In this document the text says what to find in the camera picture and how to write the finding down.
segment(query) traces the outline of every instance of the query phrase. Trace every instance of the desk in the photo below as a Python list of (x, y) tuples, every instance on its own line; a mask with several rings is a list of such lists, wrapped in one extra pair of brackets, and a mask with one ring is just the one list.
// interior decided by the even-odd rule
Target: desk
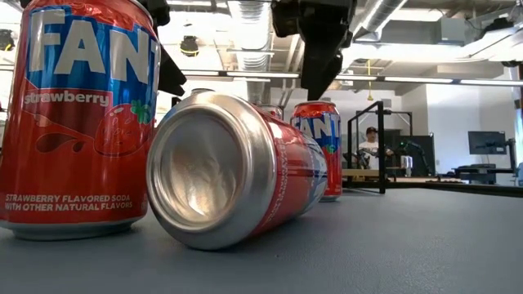
[(0, 293), (520, 294), (523, 199), (425, 189), (345, 193), (260, 238), (198, 252), (149, 214), (127, 234), (16, 240)]
[(513, 174), (511, 168), (489, 168), (489, 167), (458, 167), (454, 169), (456, 177), (461, 180), (470, 180), (481, 184), (495, 185), (496, 174)]

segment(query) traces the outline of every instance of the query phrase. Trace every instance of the red soda can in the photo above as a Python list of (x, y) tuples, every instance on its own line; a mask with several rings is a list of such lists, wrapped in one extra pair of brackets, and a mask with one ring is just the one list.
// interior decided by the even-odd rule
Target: red soda can
[(279, 106), (274, 105), (258, 105), (259, 108), (265, 110), (270, 115), (281, 120), (284, 119), (284, 111)]
[(321, 202), (335, 201), (342, 195), (342, 141), (340, 114), (336, 105), (326, 101), (309, 101), (296, 105), (291, 124), (314, 138), (327, 160), (327, 189)]
[(160, 46), (133, 0), (33, 0), (24, 10), (0, 166), (0, 225), (28, 239), (128, 229), (145, 164)]
[(300, 216), (320, 200), (326, 183), (314, 140), (245, 100), (210, 91), (167, 113), (147, 161), (159, 223), (203, 250)]

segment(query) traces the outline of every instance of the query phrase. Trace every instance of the fluorescent light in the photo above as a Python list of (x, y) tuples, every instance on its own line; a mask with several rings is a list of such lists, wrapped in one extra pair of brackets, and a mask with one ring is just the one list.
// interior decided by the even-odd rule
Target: fluorescent light
[(273, 51), (260, 51), (260, 50), (244, 50), (244, 49), (227, 49), (227, 52), (230, 52), (230, 53), (236, 53), (236, 54), (245, 54), (245, 55), (253, 55), (253, 54), (258, 54), (258, 55), (268, 55), (268, 56), (273, 56), (275, 53)]
[(401, 8), (392, 13), (391, 20), (435, 22), (440, 20), (444, 13), (446, 11), (438, 9)]
[(298, 73), (265, 73), (265, 72), (227, 72), (230, 77), (239, 78), (299, 78)]
[(197, 77), (216, 77), (220, 73), (211, 70), (182, 70), (182, 74), (186, 76), (197, 76)]
[[(200, 7), (210, 7), (212, 4), (210, 1), (187, 1), (187, 0), (167, 0), (167, 4), (171, 5), (182, 5), (182, 6), (200, 6)], [(227, 8), (227, 4), (224, 2), (219, 2), (216, 4), (216, 7)]]
[(451, 83), (452, 78), (411, 78), (411, 77), (385, 77), (386, 82), (424, 82), (424, 83)]
[(270, 78), (234, 78), (235, 82), (270, 82)]
[(350, 75), (350, 74), (339, 74), (336, 77), (340, 81), (376, 81), (377, 77), (363, 76), (363, 75)]
[(505, 87), (523, 87), (523, 81), (500, 81), (500, 80), (461, 80), (462, 85), (478, 86), (505, 86)]

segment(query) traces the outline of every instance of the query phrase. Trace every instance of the strawberry leaves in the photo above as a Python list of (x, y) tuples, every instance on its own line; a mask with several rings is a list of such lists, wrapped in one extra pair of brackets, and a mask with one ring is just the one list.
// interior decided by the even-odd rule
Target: strawberry leaves
[(143, 105), (140, 100), (131, 100), (131, 106), (131, 112), (138, 116), (138, 123), (150, 123), (150, 120), (152, 119), (150, 105)]

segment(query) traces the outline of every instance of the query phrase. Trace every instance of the tipped-over can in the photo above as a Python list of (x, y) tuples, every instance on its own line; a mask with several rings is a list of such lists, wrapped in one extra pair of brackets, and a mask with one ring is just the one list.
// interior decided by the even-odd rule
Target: tipped-over can
[(307, 212), (323, 196), (326, 172), (313, 139), (245, 100), (207, 91), (160, 123), (147, 185), (171, 236), (216, 250)]

